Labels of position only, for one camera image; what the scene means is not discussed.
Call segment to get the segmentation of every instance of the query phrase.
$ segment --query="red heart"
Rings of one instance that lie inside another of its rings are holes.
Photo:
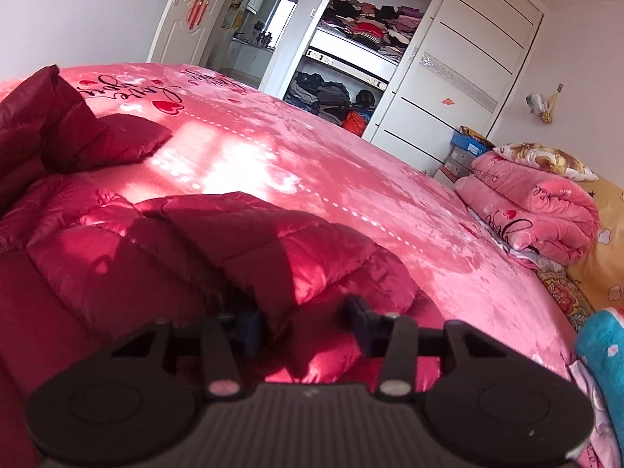
[[[170,102],[168,100],[154,100],[152,101],[152,105],[160,112],[171,114],[172,116],[177,116],[180,114],[180,111],[184,110],[184,106],[181,103]]]

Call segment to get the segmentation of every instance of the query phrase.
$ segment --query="red bedspread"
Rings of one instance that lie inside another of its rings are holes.
[[[453,192],[344,129],[199,67],[67,68],[98,116],[174,136],[145,164],[83,173],[132,202],[244,191],[344,223],[397,254],[442,314],[566,376],[572,327],[533,272],[507,260]],[[0,98],[18,81],[0,83]]]

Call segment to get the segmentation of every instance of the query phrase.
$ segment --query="screw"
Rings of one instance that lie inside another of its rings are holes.
[[[401,397],[411,391],[412,386],[403,380],[386,380],[379,386],[379,392],[390,397]]]
[[[229,397],[240,390],[234,380],[215,380],[208,386],[208,392],[219,397]]]

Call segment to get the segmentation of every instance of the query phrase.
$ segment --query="red puffy jacket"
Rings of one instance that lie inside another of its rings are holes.
[[[133,205],[72,176],[139,160],[168,133],[140,118],[97,120],[68,87],[50,67],[0,104],[2,466],[38,461],[23,418],[37,386],[150,321],[190,324],[254,301],[270,340],[241,369],[251,384],[371,385],[379,361],[361,359],[339,321],[349,294],[441,326],[400,260],[350,227],[244,193]],[[422,389],[437,364],[418,374]]]

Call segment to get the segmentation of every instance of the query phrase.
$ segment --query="silver decorative strip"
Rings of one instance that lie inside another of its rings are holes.
[[[494,112],[498,102],[488,95],[485,91],[479,88],[477,85],[471,83],[466,77],[457,73],[448,65],[443,64],[437,58],[434,58],[430,54],[423,54],[420,59],[420,64],[428,71],[433,72],[438,77],[441,77],[445,81],[455,86],[459,91],[468,95],[481,107],[488,109],[489,112]]]

